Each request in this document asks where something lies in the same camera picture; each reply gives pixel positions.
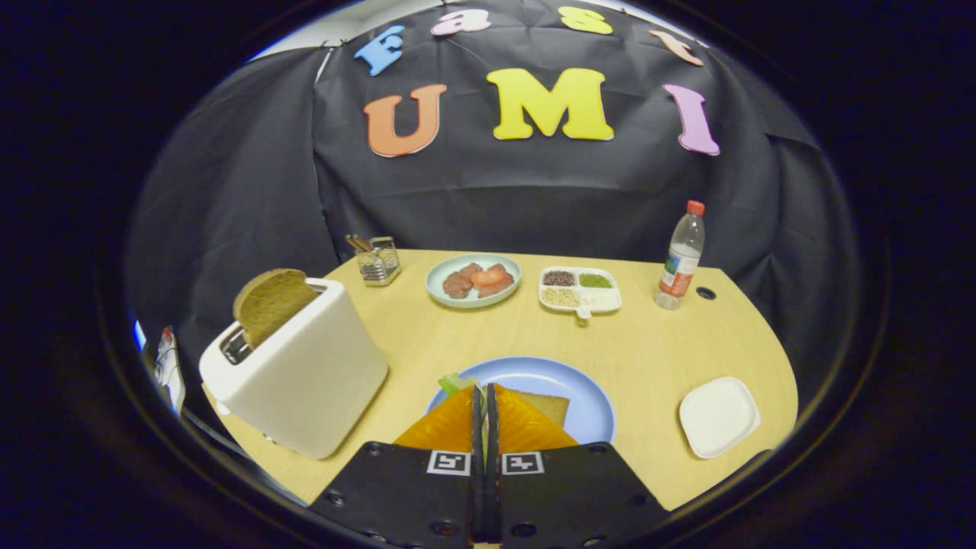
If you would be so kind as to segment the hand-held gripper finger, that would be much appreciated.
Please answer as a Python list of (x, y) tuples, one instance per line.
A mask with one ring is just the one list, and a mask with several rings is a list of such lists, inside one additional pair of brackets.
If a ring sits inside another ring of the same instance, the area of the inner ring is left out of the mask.
[(484, 479), (481, 390), (461, 406), (467, 451), (367, 441), (310, 511), (375, 548), (470, 548), (480, 534)]
[(624, 547), (668, 520), (610, 442), (577, 444), (499, 384), (487, 399), (486, 525), (503, 548)]

